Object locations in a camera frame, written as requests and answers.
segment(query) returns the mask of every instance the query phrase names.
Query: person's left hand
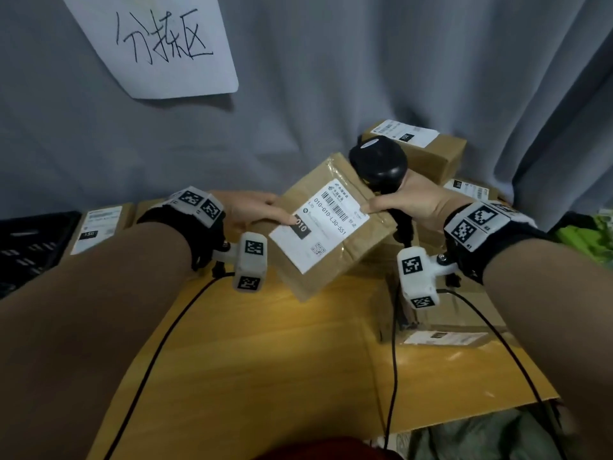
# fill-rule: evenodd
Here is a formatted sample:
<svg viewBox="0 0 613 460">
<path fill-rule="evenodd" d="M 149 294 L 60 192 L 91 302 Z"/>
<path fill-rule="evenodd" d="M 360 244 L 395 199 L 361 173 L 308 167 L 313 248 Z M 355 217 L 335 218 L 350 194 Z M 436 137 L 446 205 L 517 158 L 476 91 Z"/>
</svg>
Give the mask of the person's left hand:
<svg viewBox="0 0 613 460">
<path fill-rule="evenodd" d="M 253 223 L 260 219 L 271 219 L 286 226 L 298 222 L 294 215 L 287 213 L 282 208 L 272 206 L 272 203 L 278 198 L 275 194 L 218 190 L 211 190 L 210 193 L 223 203 L 226 220 L 234 226 Z"/>
</svg>

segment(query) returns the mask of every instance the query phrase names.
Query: green object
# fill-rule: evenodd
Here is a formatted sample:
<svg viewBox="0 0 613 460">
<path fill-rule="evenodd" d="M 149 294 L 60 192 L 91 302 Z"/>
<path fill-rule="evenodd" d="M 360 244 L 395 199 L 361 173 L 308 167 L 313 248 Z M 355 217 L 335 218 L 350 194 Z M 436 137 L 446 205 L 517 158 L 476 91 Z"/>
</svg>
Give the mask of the green object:
<svg viewBox="0 0 613 460">
<path fill-rule="evenodd" d="M 556 231 L 557 238 L 585 253 L 594 261 L 613 268 L 613 233 L 606 216 L 594 216 L 597 230 L 566 226 Z"/>
</svg>

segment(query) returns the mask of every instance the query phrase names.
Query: black plastic crate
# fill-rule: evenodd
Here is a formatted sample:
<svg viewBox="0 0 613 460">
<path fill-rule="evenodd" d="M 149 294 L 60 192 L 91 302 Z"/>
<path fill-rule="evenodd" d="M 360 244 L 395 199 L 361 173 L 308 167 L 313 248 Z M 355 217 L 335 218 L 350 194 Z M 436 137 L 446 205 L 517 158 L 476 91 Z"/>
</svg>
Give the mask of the black plastic crate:
<svg viewBox="0 0 613 460">
<path fill-rule="evenodd" d="M 59 262 L 81 213 L 0 221 L 0 299 Z"/>
</svg>

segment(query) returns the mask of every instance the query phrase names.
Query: wooden table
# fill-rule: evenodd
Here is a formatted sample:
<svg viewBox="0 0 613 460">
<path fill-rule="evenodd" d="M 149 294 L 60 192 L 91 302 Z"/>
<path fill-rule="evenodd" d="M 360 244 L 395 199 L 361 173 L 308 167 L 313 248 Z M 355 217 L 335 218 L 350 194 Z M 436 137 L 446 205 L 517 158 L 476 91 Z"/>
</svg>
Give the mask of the wooden table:
<svg viewBox="0 0 613 460">
<path fill-rule="evenodd" d="M 190 281 L 127 371 L 88 459 L 102 459 L 163 333 L 210 277 Z M 381 280 L 344 276 L 307 303 L 269 272 L 258 294 L 213 285 L 174 330 L 113 460 L 250 460 L 296 441 L 384 431 L 390 345 L 379 344 L 369 301 Z M 541 396 L 554 389 L 522 350 Z M 392 432 L 533 402 L 498 342 L 397 347 Z"/>
</svg>

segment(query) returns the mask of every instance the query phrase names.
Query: forearm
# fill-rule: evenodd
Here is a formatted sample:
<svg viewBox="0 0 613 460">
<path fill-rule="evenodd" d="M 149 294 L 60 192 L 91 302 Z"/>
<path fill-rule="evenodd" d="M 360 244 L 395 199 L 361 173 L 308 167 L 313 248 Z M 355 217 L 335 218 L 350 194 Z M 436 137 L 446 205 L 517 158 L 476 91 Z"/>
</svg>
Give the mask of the forearm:
<svg viewBox="0 0 613 460">
<path fill-rule="evenodd" d="M 494 257 L 484 285 L 586 438 L 608 457 L 613 449 L 613 274 L 570 248 L 535 239 Z"/>
<path fill-rule="evenodd" d="M 0 302 L 0 367 L 10 375 L 0 378 L 0 451 L 15 459 L 85 458 L 190 262 L 177 231 L 139 224 Z"/>
</svg>

